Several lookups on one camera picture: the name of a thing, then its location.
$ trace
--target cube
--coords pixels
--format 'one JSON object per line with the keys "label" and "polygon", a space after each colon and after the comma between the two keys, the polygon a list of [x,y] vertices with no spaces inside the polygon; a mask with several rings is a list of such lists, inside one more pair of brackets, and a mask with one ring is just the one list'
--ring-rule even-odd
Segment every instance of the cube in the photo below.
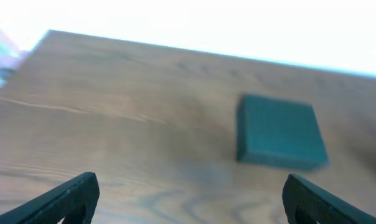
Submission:
{"label": "cube", "polygon": [[244,95],[237,110],[237,160],[302,170],[328,164],[312,106]]}

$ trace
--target wooden table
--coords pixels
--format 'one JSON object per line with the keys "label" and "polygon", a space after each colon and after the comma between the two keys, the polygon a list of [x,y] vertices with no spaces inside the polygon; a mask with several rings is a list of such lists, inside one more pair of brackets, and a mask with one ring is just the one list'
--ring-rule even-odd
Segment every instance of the wooden table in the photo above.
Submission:
{"label": "wooden table", "polygon": [[[237,164],[246,92],[313,104],[330,166]],[[376,80],[50,31],[0,91],[0,214],[84,171],[94,223],[286,223],[292,172],[376,216]]]}

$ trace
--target teal box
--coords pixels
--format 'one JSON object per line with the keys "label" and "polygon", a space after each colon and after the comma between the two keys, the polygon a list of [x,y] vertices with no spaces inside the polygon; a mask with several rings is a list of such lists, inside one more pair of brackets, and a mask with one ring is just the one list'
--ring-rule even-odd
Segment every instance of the teal box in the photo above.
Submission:
{"label": "teal box", "polygon": [[302,170],[328,164],[312,106],[244,95],[237,109],[237,160]]}

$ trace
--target block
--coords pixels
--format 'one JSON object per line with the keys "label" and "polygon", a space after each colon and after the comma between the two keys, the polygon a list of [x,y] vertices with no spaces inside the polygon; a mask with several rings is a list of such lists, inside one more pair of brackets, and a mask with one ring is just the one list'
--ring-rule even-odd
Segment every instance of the block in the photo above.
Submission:
{"label": "block", "polygon": [[244,95],[237,109],[237,160],[302,170],[328,164],[312,106]]}

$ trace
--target green block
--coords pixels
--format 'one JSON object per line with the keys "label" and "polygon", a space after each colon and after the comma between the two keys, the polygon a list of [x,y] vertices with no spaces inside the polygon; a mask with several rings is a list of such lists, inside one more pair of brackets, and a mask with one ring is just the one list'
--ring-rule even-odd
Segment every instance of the green block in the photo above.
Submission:
{"label": "green block", "polygon": [[328,164],[312,106],[243,96],[237,111],[237,160],[303,170]]}

